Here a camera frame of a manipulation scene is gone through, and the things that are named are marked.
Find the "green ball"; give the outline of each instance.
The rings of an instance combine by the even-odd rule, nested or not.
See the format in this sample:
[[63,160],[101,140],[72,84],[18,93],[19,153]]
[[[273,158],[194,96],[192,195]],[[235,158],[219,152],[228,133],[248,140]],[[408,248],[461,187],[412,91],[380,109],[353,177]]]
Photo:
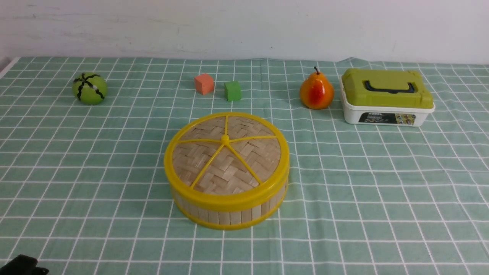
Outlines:
[[107,95],[107,83],[99,74],[84,72],[73,81],[72,90],[79,101],[96,105]]

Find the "yellow rim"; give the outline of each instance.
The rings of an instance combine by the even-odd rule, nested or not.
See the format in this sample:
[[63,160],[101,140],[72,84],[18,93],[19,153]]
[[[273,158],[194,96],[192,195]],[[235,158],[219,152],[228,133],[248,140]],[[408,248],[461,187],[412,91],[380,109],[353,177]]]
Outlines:
[[267,214],[261,216],[258,219],[249,221],[247,223],[235,224],[235,225],[219,225],[219,224],[213,224],[213,223],[204,222],[204,221],[199,220],[198,218],[190,215],[190,213],[187,212],[187,211],[185,211],[183,209],[183,207],[181,207],[177,203],[177,201],[174,201],[174,202],[177,205],[177,207],[180,209],[180,211],[183,213],[183,215],[185,215],[185,217],[187,217],[189,220],[191,220],[192,222],[194,222],[194,223],[196,223],[198,225],[201,225],[201,226],[207,227],[207,228],[211,228],[211,229],[217,229],[217,230],[238,230],[238,229],[244,229],[244,228],[248,228],[250,226],[259,224],[260,222],[266,220],[268,217],[270,217],[271,215],[273,215],[275,213],[275,211],[277,211],[277,209],[280,207],[280,205],[282,204],[282,202],[284,201],[285,196],[287,194],[287,189],[288,188],[289,188],[289,186],[286,185],[284,195],[280,198],[280,200],[277,203],[277,205],[274,208],[272,208]]
[[[180,180],[180,178],[178,177],[178,175],[176,174],[173,168],[173,151],[177,146],[177,144],[182,142],[195,142],[195,141],[220,142],[225,147],[230,148],[230,150],[235,154],[235,156],[241,162],[243,162],[244,160],[241,158],[241,156],[239,156],[239,154],[237,154],[237,152],[234,151],[234,149],[232,149],[232,146],[229,146],[230,143],[246,140],[250,138],[273,138],[273,137],[250,137],[250,138],[246,137],[246,138],[239,138],[239,139],[224,140],[224,136],[223,136],[222,140],[213,140],[213,139],[180,140],[181,137],[195,125],[207,121],[209,119],[223,117],[223,116],[226,119],[225,126],[224,126],[225,136],[227,136],[227,120],[229,116],[245,117],[245,118],[258,121],[263,125],[267,126],[272,131],[274,137],[277,138],[277,141],[281,149],[280,160],[277,165],[277,168],[266,181],[264,182],[260,181],[256,176],[256,174],[252,170],[250,170],[250,167],[245,163],[245,166],[249,169],[250,173],[255,177],[255,179],[258,179],[257,182],[259,183],[259,185],[256,188],[249,190],[247,192],[228,195],[228,196],[205,194],[194,190],[193,189],[194,185],[199,180],[200,178],[199,176],[202,175],[199,174],[195,182],[193,182],[191,186],[188,186]],[[170,141],[170,144],[168,144],[168,148],[165,151],[163,163],[165,166],[165,171],[168,177],[168,181],[170,182],[172,187],[175,189],[176,192],[180,194],[182,198],[186,199],[190,203],[194,204],[195,206],[202,207],[204,209],[208,209],[212,211],[226,211],[226,212],[241,211],[243,209],[253,208],[267,201],[274,194],[276,194],[278,190],[280,190],[283,184],[285,184],[289,174],[289,148],[283,134],[273,124],[266,121],[265,119],[246,113],[225,112],[225,113],[218,113],[218,114],[204,116],[200,119],[191,122],[190,124],[183,127],[180,131],[178,131],[178,133]]]

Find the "plastic storage box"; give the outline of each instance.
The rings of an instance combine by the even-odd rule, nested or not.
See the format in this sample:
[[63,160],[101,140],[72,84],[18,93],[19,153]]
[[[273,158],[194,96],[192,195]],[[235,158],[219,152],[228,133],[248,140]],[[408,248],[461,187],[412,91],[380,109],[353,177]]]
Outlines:
[[435,110],[417,71],[348,69],[340,86],[345,120],[351,124],[419,127]]

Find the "toy pear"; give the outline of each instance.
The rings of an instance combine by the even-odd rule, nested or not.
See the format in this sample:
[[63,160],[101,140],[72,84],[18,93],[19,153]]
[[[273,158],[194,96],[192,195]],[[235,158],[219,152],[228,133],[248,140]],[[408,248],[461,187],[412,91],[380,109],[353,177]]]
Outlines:
[[333,101],[334,89],[326,76],[317,67],[314,69],[316,72],[311,73],[301,85],[300,98],[310,109],[325,109]]

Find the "white wall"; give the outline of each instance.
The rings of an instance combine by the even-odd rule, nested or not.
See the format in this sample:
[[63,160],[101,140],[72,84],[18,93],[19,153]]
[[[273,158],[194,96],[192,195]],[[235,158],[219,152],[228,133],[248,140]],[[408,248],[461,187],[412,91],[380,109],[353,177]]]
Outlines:
[[489,0],[1,0],[9,56],[489,64]]

